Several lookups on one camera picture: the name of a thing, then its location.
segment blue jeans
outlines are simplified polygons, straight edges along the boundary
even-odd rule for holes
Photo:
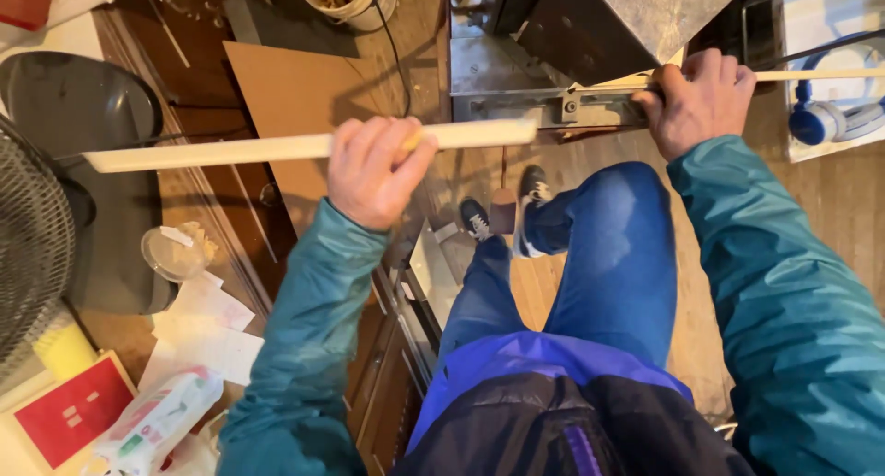
[[[676,315],[670,195],[649,165],[627,162],[525,211],[525,235],[547,254],[568,251],[544,333],[620,348],[667,365]],[[440,341],[439,368],[455,348],[527,331],[510,291],[511,252],[501,236],[476,246]]]

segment fan grille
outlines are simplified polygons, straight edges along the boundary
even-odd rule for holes
[[[39,153],[0,116],[0,381],[62,305],[73,266],[71,207]]]

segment blue headphones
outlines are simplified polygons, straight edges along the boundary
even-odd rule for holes
[[[838,39],[850,39],[858,32]],[[829,51],[808,57],[802,70],[814,70]],[[885,125],[885,97],[878,103],[865,104],[843,111],[830,101],[812,101],[812,83],[800,80],[796,87],[796,107],[790,115],[790,132],[808,145],[823,142],[851,141],[877,131]]]

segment teal jacket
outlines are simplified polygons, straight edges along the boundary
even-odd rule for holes
[[[778,473],[885,473],[885,327],[869,291],[740,138],[706,141],[667,172],[710,278],[736,448]],[[387,242],[320,203],[221,431],[218,474],[366,472],[342,394]]]

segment sneaker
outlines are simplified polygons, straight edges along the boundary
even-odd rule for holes
[[[461,222],[464,223],[464,228],[476,242],[481,243],[492,237],[493,234],[489,230],[489,214],[486,213],[486,209],[482,208],[479,201],[467,197],[461,200],[459,210],[461,210]]]
[[[519,216],[513,232],[513,255],[518,258],[537,258],[545,254],[535,249],[525,238],[525,209],[529,205],[542,207],[552,199],[547,186],[547,174],[537,165],[528,165],[519,181]]]

